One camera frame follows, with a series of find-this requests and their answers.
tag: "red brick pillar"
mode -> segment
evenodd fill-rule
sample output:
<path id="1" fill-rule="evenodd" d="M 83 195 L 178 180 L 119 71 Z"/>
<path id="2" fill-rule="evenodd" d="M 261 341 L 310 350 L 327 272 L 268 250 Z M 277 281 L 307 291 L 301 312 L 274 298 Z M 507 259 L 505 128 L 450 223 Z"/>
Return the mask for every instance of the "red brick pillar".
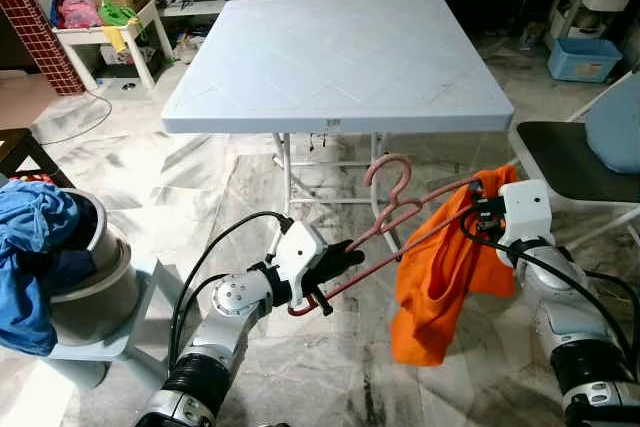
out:
<path id="1" fill-rule="evenodd" d="M 37 0 L 0 0 L 0 8 L 33 57 L 40 71 L 59 95 L 84 92 L 84 85 L 51 32 Z"/>

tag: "pink hanger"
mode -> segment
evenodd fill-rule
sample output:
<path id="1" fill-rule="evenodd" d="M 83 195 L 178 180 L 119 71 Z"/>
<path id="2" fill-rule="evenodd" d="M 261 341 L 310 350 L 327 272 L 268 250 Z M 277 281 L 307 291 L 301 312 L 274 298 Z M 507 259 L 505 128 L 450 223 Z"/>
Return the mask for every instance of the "pink hanger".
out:
<path id="1" fill-rule="evenodd" d="M 375 174 L 382 167 L 384 167 L 386 164 L 391 163 L 391 162 L 399 162 L 401 164 L 401 166 L 402 166 L 402 177 L 400 178 L 400 181 L 389 192 L 389 204 L 387 204 L 387 206 L 382 210 L 382 212 L 380 212 L 380 215 L 376 218 L 375 222 L 373 223 L 373 226 L 369 230 L 367 230 L 365 233 L 363 233 L 360 237 L 358 237 L 356 240 L 354 240 L 351 244 L 349 244 L 349 246 L 346 248 L 347 252 L 351 252 L 351 251 L 355 250 L 358 246 L 362 245 L 364 242 L 369 240 L 371 237 L 374 237 L 376 235 L 382 235 L 385 232 L 389 232 L 390 230 L 394 229 L 398 225 L 402 224 L 403 222 L 406 222 L 407 220 L 409 220 L 413 216 L 419 214 L 420 212 L 422 212 L 422 209 L 424 208 L 424 205 L 426 203 L 432 201 L 433 199 L 435 199 L 437 197 L 440 197 L 441 195 L 443 195 L 443 194 L 445 194 L 447 192 L 450 192 L 452 190 L 458 189 L 458 188 L 460 188 L 460 187 L 462 187 L 464 185 L 470 184 L 470 183 L 478 180 L 475 177 L 469 177 L 469 178 L 466 178 L 466 179 L 458 180 L 456 182 L 452 182 L 451 184 L 445 185 L 443 187 L 440 187 L 439 189 L 436 189 L 433 192 L 431 192 L 429 194 L 426 194 L 426 195 L 424 195 L 423 197 L 421 197 L 419 199 L 415 198 L 415 197 L 411 197 L 411 198 L 406 199 L 406 200 L 401 200 L 401 199 L 399 199 L 399 195 L 407 187 L 407 185 L 409 184 L 409 181 L 411 180 L 411 164 L 409 162 L 409 159 L 404 155 L 401 155 L 401 154 L 387 154 L 387 155 L 384 155 L 384 156 L 380 157 L 376 162 L 371 164 L 369 169 L 367 169 L 367 172 L 365 173 L 365 176 L 364 176 L 364 183 L 365 183 L 366 186 L 371 187 L 371 184 L 373 183 L 373 177 L 375 176 Z M 390 222 L 385 224 L 385 222 L 387 222 L 387 221 L 389 221 L 389 219 L 391 219 L 391 214 L 395 210 L 397 210 L 398 208 L 403 207 L 405 205 L 412 205 L 413 208 L 411 210 L 407 211 L 407 212 L 404 212 L 403 214 L 401 214 L 396 219 L 393 219 Z M 347 290 L 349 287 L 357 284 L 358 282 L 360 282 L 365 277 L 368 277 L 369 275 L 373 274 L 377 270 L 380 270 L 385 265 L 387 265 L 387 264 L 393 262 L 394 260 L 398 259 L 405 252 L 413 249 L 415 246 L 417 246 L 418 244 L 424 242 L 429 237 L 434 235 L 436 232 L 438 232 L 439 230 L 441 230 L 444 227 L 446 227 L 447 225 L 449 225 L 451 222 L 459 219 L 468 209 L 469 208 L 465 208 L 465 209 L 460 210 L 453 217 L 450 217 L 449 219 L 444 220 L 443 222 L 438 224 L 436 227 L 434 227 L 432 230 L 430 230 L 429 232 L 426 232 L 424 235 L 422 235 L 419 239 L 416 239 L 415 241 L 413 241 L 411 244 L 405 245 L 404 247 L 402 247 L 397 252 L 394 252 L 393 254 L 391 254 L 391 255 L 385 257 L 384 259 L 382 259 L 380 262 L 375 264 L 373 267 L 370 267 L 369 269 L 365 270 L 364 272 L 361 272 L 361 273 L 355 275 L 354 277 L 352 277 L 351 279 L 346 281 L 344 284 L 342 284 L 339 287 L 336 287 L 335 289 L 331 290 L 329 293 L 327 293 L 325 295 L 326 299 L 328 300 L 328 299 L 331 299 L 331 298 L 335 297 L 336 295 L 340 294 L 341 292 L 344 292 L 345 290 Z M 307 307 L 302 308 L 302 309 L 295 310 L 295 309 L 289 307 L 289 314 L 291 314 L 293 316 L 304 315 L 304 314 L 306 314 L 308 312 L 311 312 L 313 309 L 315 309 L 318 306 L 316 301 L 311 296 L 307 297 L 307 301 L 309 302 L 309 305 Z"/>

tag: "orange cloth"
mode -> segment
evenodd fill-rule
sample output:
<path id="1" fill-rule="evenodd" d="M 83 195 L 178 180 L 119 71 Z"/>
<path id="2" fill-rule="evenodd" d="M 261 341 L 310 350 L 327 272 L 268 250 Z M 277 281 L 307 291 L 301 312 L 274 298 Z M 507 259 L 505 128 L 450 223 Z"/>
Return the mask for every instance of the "orange cloth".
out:
<path id="1" fill-rule="evenodd" d="M 495 197 L 500 186 L 516 180 L 513 166 L 481 171 L 483 196 Z M 407 243 L 471 204 L 467 186 L 458 191 L 418 229 Z M 391 325 L 396 361 L 439 365 L 453 340 L 456 321 L 467 292 L 512 296 L 513 268 L 498 259 L 495 249 L 467 239 L 454 221 L 402 256 L 396 298 L 402 309 Z"/>

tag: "sticker label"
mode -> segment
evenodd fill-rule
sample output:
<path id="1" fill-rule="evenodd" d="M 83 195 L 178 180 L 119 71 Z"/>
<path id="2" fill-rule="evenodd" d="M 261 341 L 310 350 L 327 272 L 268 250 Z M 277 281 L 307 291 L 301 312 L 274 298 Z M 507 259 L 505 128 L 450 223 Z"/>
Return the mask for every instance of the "sticker label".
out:
<path id="1" fill-rule="evenodd" d="M 576 65 L 573 75 L 576 77 L 597 77 L 602 70 L 602 64 L 593 62 Z"/>

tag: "pink bag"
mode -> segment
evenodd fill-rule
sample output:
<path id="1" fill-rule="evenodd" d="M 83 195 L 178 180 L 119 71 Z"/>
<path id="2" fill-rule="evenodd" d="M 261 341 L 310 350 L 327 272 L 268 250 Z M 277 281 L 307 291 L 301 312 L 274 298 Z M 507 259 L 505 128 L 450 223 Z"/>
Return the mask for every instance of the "pink bag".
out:
<path id="1" fill-rule="evenodd" d="M 61 10 L 67 29 L 87 29 L 102 25 L 93 0 L 65 0 Z"/>

